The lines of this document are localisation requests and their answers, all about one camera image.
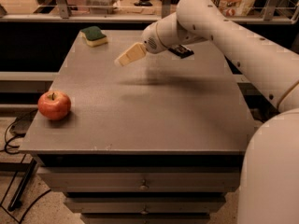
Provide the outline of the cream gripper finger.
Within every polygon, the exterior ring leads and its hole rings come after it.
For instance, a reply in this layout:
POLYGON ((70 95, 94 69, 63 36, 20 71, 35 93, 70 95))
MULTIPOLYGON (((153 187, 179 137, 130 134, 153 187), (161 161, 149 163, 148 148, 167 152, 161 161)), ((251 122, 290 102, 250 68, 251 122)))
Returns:
POLYGON ((134 43, 129 49, 123 52, 115 61, 116 65, 125 66, 129 63, 140 60, 146 56, 147 50, 142 43, 134 43))

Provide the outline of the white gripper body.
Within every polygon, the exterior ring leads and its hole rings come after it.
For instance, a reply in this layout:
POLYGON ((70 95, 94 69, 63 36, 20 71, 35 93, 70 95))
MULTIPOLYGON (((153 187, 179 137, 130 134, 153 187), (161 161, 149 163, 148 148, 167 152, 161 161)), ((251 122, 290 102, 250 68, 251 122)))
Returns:
POLYGON ((157 22, 149 25, 142 33, 142 42, 149 53, 157 54, 164 50, 157 34, 157 22))

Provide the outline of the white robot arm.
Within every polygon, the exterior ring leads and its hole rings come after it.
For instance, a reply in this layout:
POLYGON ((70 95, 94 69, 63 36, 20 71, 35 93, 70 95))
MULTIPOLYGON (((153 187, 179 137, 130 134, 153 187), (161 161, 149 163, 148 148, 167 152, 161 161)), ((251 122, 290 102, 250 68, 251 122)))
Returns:
POLYGON ((121 54, 125 66, 146 53, 211 41, 278 111, 251 137, 243 160, 237 224, 299 224, 299 56, 226 19, 211 0, 179 0, 121 54))

